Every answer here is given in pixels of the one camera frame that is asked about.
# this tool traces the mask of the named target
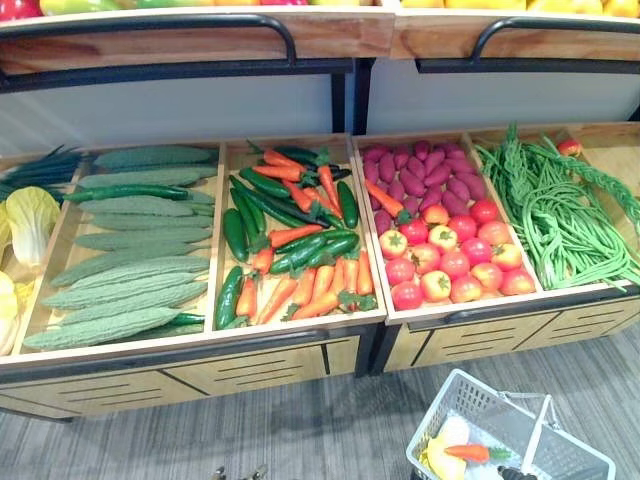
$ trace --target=carrot in basket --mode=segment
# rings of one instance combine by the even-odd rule
[[[297,280],[294,280],[289,276],[282,277],[271,294],[271,298],[269,298],[269,301],[260,312],[260,315],[258,315],[256,325],[269,323],[278,309],[287,301],[297,286]]]
[[[333,292],[325,292],[307,306],[302,307],[293,314],[292,320],[319,317],[326,315],[331,310],[338,308],[338,296]]]

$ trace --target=fruit display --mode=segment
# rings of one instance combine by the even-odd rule
[[[456,143],[362,151],[396,310],[536,291],[484,179]]]

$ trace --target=white wall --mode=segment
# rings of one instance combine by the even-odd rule
[[[329,95],[328,76],[165,80],[0,95],[0,154],[62,143],[324,133],[331,129]],[[378,60],[369,133],[512,120],[624,120],[639,100],[640,77],[632,75],[419,75],[413,62]]]

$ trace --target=black metal handle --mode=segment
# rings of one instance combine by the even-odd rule
[[[500,30],[541,29],[541,30],[582,30],[590,32],[631,33],[640,34],[640,25],[628,22],[603,22],[596,20],[541,18],[541,17],[509,17],[497,20],[485,28],[478,36],[473,51],[469,56],[475,62],[482,56],[487,42]]]

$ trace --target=wooden drawer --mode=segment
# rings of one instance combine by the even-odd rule
[[[227,395],[355,370],[359,337],[229,355],[167,373],[208,395]]]
[[[98,415],[199,398],[204,395],[158,371],[71,377],[0,389],[0,406],[53,418]]]
[[[518,347],[518,350],[547,347],[600,337],[640,311],[640,298],[590,304],[566,310]]]
[[[507,353],[557,314],[538,313],[414,332],[403,325],[385,371]]]

